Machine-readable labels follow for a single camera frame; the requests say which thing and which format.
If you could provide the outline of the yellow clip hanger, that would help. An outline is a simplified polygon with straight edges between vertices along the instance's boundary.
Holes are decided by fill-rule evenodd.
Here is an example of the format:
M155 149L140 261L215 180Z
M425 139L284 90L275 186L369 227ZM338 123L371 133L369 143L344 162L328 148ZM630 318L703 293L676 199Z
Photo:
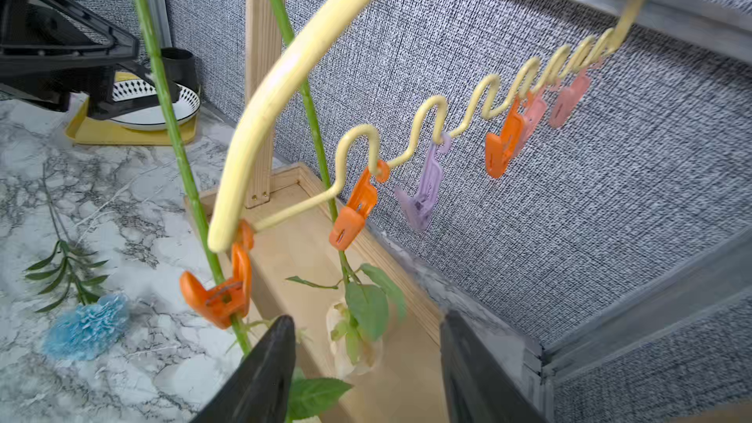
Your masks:
M420 142L457 137L471 125L505 118L511 107L614 54L645 0L627 0L614 27L551 57L524 57L511 45L542 49L533 28L560 0L321 0L245 105L229 143L208 245L227 252L247 209L262 146L278 130L290 151L292 117L309 85L330 150L328 188L251 225L261 232L325 206L352 186L347 162L385 174L406 163ZM313 0L289 0L295 16Z

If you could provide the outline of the orange end clothes peg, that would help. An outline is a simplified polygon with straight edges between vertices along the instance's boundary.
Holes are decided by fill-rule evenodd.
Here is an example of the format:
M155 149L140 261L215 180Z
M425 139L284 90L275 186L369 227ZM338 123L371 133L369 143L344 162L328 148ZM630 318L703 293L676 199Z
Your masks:
M234 315L243 318L249 312L253 289L249 252L253 246L254 230L242 219L231 249L231 278L207 290L190 272L180 277L180 291L187 305L220 329L229 328Z

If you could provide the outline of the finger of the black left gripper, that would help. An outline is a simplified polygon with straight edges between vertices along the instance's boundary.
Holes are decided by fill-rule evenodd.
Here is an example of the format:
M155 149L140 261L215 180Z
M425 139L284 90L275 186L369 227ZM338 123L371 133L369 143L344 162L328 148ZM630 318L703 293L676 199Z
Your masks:
M1 0L1 74L113 66L139 41L74 0Z
M96 121L107 121L160 106L156 94L137 98L131 95L125 100L117 100L116 70L116 67L96 67L1 76L1 91L14 99L58 113L66 113L70 109L72 96L83 93L89 98L86 115Z

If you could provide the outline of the cream white rose stem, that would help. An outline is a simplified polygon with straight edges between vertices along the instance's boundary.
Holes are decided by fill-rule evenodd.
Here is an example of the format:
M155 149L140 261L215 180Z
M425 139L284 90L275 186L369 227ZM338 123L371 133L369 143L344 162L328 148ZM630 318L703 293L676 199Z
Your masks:
M272 13L278 25L281 34L282 43L289 47L294 38L292 24L286 10L284 0L269 0ZM322 176L324 187L332 187L327 158L320 134L320 125L316 113L315 102L311 96L311 87L309 81L304 78L300 93L307 116L307 124L311 133L311 140L315 147L317 164ZM327 201L329 213L332 222L336 221L340 211L336 206L334 198ZM345 379L351 375L360 375L359 366L366 366L366 369L373 367L377 358L380 358L381 350L377 345L387 329L388 319L390 317L389 301L397 307L398 317L405 316L407 307L405 306L405 297L403 292L388 277L381 273L375 266L363 264L362 269L365 272L379 273L371 276L371 279L378 279L375 285L364 284L358 277L358 273L352 269L349 264L346 251L339 252L340 265L342 270L342 280L344 285L344 300L333 305L333 311L336 313L327 315L327 330L330 334L330 345L333 356L335 356L335 367L340 379Z

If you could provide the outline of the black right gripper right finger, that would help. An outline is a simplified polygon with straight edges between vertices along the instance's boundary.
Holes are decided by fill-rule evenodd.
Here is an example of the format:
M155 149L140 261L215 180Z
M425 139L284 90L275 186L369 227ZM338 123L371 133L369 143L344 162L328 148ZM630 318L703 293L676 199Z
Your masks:
M450 421L546 422L458 311L446 314L440 333Z

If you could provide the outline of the peach rose stem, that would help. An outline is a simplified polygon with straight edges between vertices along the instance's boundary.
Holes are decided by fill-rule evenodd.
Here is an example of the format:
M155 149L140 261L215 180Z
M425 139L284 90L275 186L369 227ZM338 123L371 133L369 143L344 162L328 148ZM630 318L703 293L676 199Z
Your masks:
M207 217L203 205L199 200L193 172L188 162L184 143L180 138L179 126L172 109L172 102L176 98L176 92L174 86L166 77L162 60L162 48L154 30L154 22L151 17L148 1L133 0L133 2L139 19L145 48L150 59L150 70L147 76L152 80L156 88L164 119L166 120L166 130L168 131L168 135L170 135L172 149L174 149L180 176L188 196L190 210L194 221L197 223L200 238L205 240L208 237L209 231ZM211 272L213 272L213 277L217 280L217 285L225 282L227 279L223 276L217 254L211 250L207 250L205 254L209 261ZM276 319L266 323L266 331L270 329ZM231 318L231 326L229 328L232 328L236 335L237 342L243 353L242 360L244 360L256 345L250 343L247 326L238 315L234 315ZM351 388L350 384L335 378L305 378L297 372L294 366L287 405L287 416L283 422L308 421L315 417L321 417L327 411L334 409L335 405L339 403L340 399Z

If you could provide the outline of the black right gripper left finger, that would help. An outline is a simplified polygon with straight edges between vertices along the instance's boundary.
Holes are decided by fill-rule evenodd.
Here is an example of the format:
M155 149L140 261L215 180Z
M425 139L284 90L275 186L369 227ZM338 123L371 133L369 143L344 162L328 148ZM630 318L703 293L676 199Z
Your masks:
M193 420L283 422L295 363L295 323L282 315Z

